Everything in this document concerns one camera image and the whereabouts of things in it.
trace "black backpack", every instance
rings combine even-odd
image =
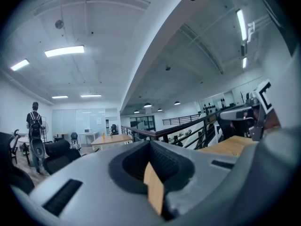
[[[40,130],[41,130],[41,124],[39,122],[41,116],[38,114],[37,116],[34,116],[32,112],[29,113],[31,116],[30,119],[30,125],[29,125],[29,134],[31,135],[31,138],[40,138]]]

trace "person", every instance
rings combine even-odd
[[[34,119],[38,119],[39,123],[42,126],[42,117],[37,112],[38,108],[39,108],[39,103],[33,102],[32,111],[27,114],[27,118],[26,118],[27,128],[30,128],[30,126],[34,123]],[[30,150],[31,150],[31,154],[32,154],[32,161],[33,161],[34,167],[36,168],[37,173],[41,174],[39,161],[38,161],[39,159],[35,155],[35,153],[32,151],[32,139],[31,139],[31,135],[30,135],[30,130],[28,132],[28,138],[29,138],[29,146],[30,146]]]

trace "white table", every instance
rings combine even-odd
[[[19,136],[21,137],[27,137],[28,136],[28,132],[27,133],[18,133]]]
[[[98,134],[98,131],[96,131],[96,132],[90,132],[90,133],[79,133],[78,136],[79,136],[79,145],[80,145],[80,147],[81,147],[80,136],[85,136],[86,138],[87,138],[87,136],[93,136],[94,137],[94,141],[95,141],[96,138],[97,138],[97,137],[95,137],[96,134]]]

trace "black metal railing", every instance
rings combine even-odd
[[[164,130],[160,130],[160,131],[156,131],[156,132],[140,130],[140,129],[137,129],[134,127],[126,127],[126,126],[121,126],[121,132],[122,132],[122,134],[130,135],[132,137],[133,142],[140,141],[140,140],[147,140],[147,139],[148,140],[162,140],[164,142],[171,143],[173,145],[178,145],[178,146],[182,146],[183,140],[198,133],[198,137],[196,139],[194,139],[192,142],[190,142],[188,145],[185,146],[185,148],[187,148],[197,142],[197,145],[194,148],[195,150],[197,150],[200,148],[207,147],[209,142],[215,136],[214,123],[217,120],[217,114],[219,112],[220,111],[217,111],[208,116],[198,118],[198,119],[193,119],[192,121],[189,121],[187,123],[179,124],[178,126],[174,126],[172,128],[168,128],[168,129],[164,129]],[[193,125],[196,125],[202,121],[204,123],[204,126],[195,130],[194,132],[190,131],[184,137],[182,137],[180,139],[177,139],[178,136],[174,136],[173,142],[172,142],[172,139],[168,138],[168,135],[176,133],[178,131],[181,131],[183,129],[191,127]]]
[[[163,125],[182,125],[186,124],[191,121],[195,121],[199,118],[199,115],[189,115],[189,116],[182,116],[182,117],[176,117],[176,118],[171,118],[171,119],[164,119]]]

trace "cardboard piece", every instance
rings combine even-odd
[[[164,198],[164,185],[149,162],[144,173],[144,184],[148,186],[148,200],[154,210],[161,215]]]

